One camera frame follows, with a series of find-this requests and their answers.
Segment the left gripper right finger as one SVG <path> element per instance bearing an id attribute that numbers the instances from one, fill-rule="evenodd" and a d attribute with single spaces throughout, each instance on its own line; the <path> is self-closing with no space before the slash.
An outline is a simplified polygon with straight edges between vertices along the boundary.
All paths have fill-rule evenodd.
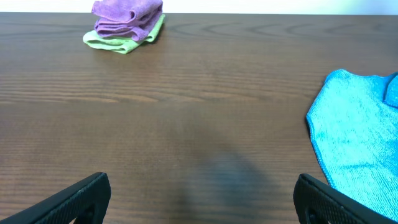
<path id="1" fill-rule="evenodd" d="M 300 174 L 293 200 L 301 224 L 397 224 L 308 174 Z"/>

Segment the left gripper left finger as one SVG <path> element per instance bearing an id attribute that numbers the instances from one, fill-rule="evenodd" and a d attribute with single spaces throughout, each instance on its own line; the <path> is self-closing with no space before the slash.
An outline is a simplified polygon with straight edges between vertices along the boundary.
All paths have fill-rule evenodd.
<path id="1" fill-rule="evenodd" d="M 1 224 L 102 224 L 110 198 L 108 176 L 97 172 L 1 220 Z"/>

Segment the blue microfiber cloth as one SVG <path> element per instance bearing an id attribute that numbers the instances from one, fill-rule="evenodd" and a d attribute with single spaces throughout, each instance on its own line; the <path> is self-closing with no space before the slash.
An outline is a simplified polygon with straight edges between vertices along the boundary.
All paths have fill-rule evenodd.
<path id="1" fill-rule="evenodd" d="M 397 77 L 335 70 L 306 119 L 318 163 L 335 190 L 397 220 L 397 108 L 384 102 Z"/>

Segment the folded green cloth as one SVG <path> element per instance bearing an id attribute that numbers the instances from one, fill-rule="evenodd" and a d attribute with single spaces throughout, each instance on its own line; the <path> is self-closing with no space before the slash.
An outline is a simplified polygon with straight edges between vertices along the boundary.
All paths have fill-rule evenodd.
<path id="1" fill-rule="evenodd" d="M 159 20 L 156 22 L 154 28 L 149 32 L 148 36 L 138 42 L 131 38 L 124 37 L 112 37 L 102 38 L 95 30 L 87 32 L 83 36 L 83 42 L 93 49 L 108 50 L 120 54 L 128 54 L 140 45 L 148 42 L 154 42 L 160 32 L 160 29 L 164 23 L 165 14 L 162 14 Z"/>

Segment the folded purple cloth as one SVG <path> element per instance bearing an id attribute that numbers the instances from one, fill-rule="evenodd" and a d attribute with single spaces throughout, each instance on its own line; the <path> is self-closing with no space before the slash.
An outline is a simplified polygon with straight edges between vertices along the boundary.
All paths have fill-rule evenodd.
<path id="1" fill-rule="evenodd" d="M 98 16 L 96 33 L 102 37 L 145 39 L 162 15 L 162 0 L 95 1 L 91 12 Z"/>

